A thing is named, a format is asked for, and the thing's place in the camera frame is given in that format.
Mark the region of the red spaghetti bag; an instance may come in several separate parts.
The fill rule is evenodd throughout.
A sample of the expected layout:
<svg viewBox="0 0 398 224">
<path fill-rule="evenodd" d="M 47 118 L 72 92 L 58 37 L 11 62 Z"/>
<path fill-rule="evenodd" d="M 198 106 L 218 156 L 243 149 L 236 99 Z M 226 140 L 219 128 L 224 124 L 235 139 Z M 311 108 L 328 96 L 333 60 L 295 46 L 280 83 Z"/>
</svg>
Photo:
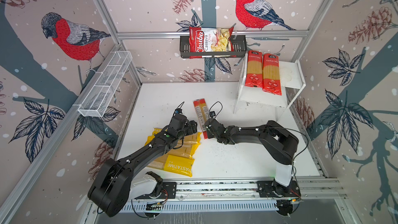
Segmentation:
<svg viewBox="0 0 398 224">
<path fill-rule="evenodd" d="M 263 55 L 262 90 L 274 95 L 282 95 L 280 84 L 279 58 L 276 55 Z"/>
<path fill-rule="evenodd" d="M 204 139 L 211 139 L 212 135 L 207 131 L 206 121 L 209 118 L 209 110 L 205 99 L 198 99 L 193 102 L 195 107 L 195 112 L 197 114 L 201 130 L 203 132 Z"/>
<path fill-rule="evenodd" d="M 259 51 L 248 51 L 246 87 L 262 88 L 262 53 Z"/>
</svg>

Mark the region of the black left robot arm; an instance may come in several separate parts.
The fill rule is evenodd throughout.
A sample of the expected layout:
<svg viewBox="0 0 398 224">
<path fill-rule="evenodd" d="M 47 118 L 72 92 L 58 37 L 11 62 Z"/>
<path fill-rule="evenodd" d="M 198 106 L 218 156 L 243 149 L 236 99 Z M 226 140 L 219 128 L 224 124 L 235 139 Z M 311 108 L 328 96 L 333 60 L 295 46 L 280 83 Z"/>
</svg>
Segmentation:
<svg viewBox="0 0 398 224">
<path fill-rule="evenodd" d="M 130 199 L 133 178 L 148 164 L 168 153 L 179 140 L 196 134 L 198 124 L 183 114 L 174 114 L 169 125 L 151 142 L 119 160 L 108 159 L 100 168 L 88 192 L 88 198 L 107 216 L 118 214 Z"/>
</svg>

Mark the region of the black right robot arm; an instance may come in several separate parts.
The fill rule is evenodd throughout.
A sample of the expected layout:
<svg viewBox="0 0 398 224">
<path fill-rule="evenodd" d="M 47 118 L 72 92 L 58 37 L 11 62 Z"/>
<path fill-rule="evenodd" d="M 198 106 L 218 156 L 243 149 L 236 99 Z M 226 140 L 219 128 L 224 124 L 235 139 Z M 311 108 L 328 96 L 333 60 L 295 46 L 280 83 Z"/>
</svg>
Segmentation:
<svg viewBox="0 0 398 224">
<path fill-rule="evenodd" d="M 270 120 L 257 127 L 225 127 L 216 118 L 205 122 L 206 132 L 218 143 L 235 145 L 253 143 L 262 145 L 277 162 L 273 180 L 274 192 L 287 193 L 291 189 L 294 156 L 299 144 L 298 138 L 277 122 Z"/>
</svg>

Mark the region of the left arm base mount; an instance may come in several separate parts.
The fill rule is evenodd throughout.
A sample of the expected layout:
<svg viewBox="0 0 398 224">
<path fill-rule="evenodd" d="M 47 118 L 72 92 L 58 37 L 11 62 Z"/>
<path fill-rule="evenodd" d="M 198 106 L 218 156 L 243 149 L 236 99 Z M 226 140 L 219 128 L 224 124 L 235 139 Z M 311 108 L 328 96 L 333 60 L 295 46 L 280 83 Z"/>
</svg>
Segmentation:
<svg viewBox="0 0 398 224">
<path fill-rule="evenodd" d="M 153 193 L 146 194 L 135 198 L 135 200 L 165 200 L 175 199 L 177 192 L 177 183 L 176 182 L 165 182 L 162 184 L 161 188 L 156 186 Z"/>
</svg>

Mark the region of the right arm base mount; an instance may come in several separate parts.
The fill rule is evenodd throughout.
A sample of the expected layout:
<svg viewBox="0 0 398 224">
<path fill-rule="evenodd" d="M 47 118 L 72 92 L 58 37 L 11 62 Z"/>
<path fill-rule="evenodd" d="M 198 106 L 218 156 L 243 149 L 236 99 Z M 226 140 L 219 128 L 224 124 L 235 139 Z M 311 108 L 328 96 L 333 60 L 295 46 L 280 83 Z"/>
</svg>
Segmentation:
<svg viewBox="0 0 398 224">
<path fill-rule="evenodd" d="M 300 188 L 295 180 L 292 180 L 286 187 L 274 180 L 261 180 L 256 184 L 261 198 L 301 198 Z"/>
</svg>

